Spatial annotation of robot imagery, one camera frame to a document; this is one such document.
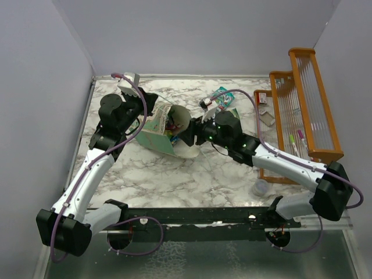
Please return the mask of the green paper gift bag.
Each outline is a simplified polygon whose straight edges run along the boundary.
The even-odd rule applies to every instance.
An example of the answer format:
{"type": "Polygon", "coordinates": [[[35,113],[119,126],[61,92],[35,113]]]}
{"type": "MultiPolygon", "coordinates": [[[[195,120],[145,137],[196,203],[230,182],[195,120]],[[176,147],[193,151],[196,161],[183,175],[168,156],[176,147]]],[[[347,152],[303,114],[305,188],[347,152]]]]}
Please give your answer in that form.
{"type": "Polygon", "coordinates": [[[181,139],[172,146],[169,141],[171,136],[178,135],[188,127],[191,115],[186,107],[157,100],[152,113],[135,138],[141,146],[179,159],[195,159],[199,156],[202,151],[197,146],[189,147],[181,139]]]}

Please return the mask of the yellow green Fox's candy bag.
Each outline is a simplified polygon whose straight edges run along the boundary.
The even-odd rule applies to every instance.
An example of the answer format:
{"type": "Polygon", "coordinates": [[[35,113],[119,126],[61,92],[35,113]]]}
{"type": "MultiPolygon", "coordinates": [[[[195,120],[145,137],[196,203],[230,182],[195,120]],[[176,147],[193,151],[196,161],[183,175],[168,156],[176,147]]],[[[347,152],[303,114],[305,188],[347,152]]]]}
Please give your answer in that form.
{"type": "Polygon", "coordinates": [[[238,113],[238,111],[237,111],[236,108],[230,109],[229,112],[231,112],[232,115],[233,115],[235,118],[240,119],[239,113],[238,113]]]}

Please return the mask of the blue snack packet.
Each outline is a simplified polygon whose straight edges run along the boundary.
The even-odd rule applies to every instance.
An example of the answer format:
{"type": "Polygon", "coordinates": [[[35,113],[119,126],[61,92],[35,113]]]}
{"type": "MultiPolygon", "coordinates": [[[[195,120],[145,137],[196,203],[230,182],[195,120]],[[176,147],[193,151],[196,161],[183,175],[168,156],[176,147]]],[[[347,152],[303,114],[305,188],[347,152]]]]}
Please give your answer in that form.
{"type": "Polygon", "coordinates": [[[180,140],[180,137],[177,135],[173,135],[169,138],[169,141],[172,146],[175,146],[175,144],[180,140]]]}

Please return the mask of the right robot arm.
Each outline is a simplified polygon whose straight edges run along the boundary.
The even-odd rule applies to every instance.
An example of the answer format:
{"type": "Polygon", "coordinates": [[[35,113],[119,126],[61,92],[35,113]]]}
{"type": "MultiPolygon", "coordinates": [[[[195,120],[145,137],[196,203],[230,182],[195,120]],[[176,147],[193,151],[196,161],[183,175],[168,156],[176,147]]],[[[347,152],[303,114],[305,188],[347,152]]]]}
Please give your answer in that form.
{"type": "Polygon", "coordinates": [[[180,138],[188,145],[209,141],[225,148],[240,164],[270,170],[305,187],[307,192],[277,197],[267,212],[267,221],[281,227],[298,216],[317,214],[338,221],[353,192],[346,171],[338,162],[312,162],[273,148],[259,138],[245,134],[241,122],[231,112],[218,113],[214,119],[193,118],[180,138]]]}

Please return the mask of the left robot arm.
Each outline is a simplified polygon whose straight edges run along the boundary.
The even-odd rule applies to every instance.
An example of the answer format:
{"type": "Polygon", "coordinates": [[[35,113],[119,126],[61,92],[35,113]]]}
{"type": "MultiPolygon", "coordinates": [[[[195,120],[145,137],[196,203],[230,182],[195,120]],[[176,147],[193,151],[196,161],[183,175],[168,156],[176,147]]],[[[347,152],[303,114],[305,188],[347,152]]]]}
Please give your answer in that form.
{"type": "Polygon", "coordinates": [[[54,262],[55,250],[81,256],[95,234],[108,227],[119,230],[132,222],[128,205],[113,199],[93,212],[88,213],[87,208],[126,143],[142,130],[140,116],[150,116],[157,99],[157,94],[145,91],[138,96],[108,94],[101,99],[99,123],[79,171],[52,208],[40,210],[36,217],[41,241],[50,247],[54,262]]]}

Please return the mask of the teal Fox's candy bag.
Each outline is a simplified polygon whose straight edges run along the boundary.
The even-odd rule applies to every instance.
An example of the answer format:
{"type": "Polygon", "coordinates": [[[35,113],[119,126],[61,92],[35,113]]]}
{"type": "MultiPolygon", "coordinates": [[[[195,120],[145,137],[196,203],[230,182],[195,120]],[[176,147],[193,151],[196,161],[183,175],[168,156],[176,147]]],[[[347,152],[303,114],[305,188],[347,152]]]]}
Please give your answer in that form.
{"type": "MultiPolygon", "coordinates": [[[[220,87],[219,89],[215,90],[215,92],[213,92],[210,95],[210,97],[218,96],[218,94],[220,94],[222,92],[226,92],[226,91],[227,91],[226,88],[220,87]]],[[[218,96],[214,100],[214,102],[217,104],[216,113],[219,113],[219,112],[227,109],[232,104],[232,102],[234,101],[234,99],[235,99],[235,96],[231,92],[228,92],[226,94],[223,94],[221,96],[218,96]]]]}

